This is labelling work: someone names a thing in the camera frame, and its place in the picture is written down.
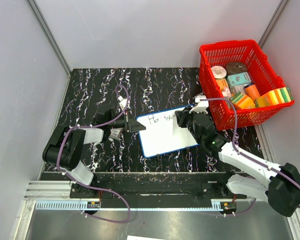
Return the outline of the blue framed whiteboard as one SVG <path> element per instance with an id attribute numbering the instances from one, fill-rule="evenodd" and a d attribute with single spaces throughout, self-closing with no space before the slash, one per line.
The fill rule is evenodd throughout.
<path id="1" fill-rule="evenodd" d="M 141 149 L 145 158 L 152 158 L 186 148 L 196 147 L 198 144 L 187 128 L 177 124 L 176 111 L 185 107 L 166 109 L 140 115 L 136 120 L 146 127 L 138 132 Z"/>

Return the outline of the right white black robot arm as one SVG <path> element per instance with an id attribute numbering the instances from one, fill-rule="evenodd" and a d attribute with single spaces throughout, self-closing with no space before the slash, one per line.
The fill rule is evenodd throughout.
<path id="1" fill-rule="evenodd" d="M 257 157 L 219 134 L 205 113 L 196 113 L 192 107 L 175 112 L 177 125 L 186 128 L 209 157 L 219 159 L 248 174 L 237 173 L 217 186 L 223 198 L 231 195 L 246 195 L 268 203 L 273 210 L 291 217 L 300 208 L 300 173 L 290 164 L 279 165 Z"/>

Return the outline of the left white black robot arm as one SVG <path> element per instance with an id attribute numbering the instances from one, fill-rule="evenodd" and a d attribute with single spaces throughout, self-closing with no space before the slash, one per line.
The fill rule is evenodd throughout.
<path id="1" fill-rule="evenodd" d="M 125 111 L 116 114 L 113 109 L 97 112 L 93 118 L 92 126 L 77 128 L 67 135 L 71 128 L 59 124 L 54 129 L 43 153 L 44 162 L 68 173 L 77 182 L 82 183 L 81 192 L 88 198 L 93 198 L 98 192 L 97 177 L 86 168 L 81 161 L 83 146 L 87 144 L 103 143 L 111 135 L 111 130 L 123 129 L 128 133 L 144 131 L 146 127 L 135 120 Z M 62 142 L 67 136 L 64 147 L 60 150 Z"/>

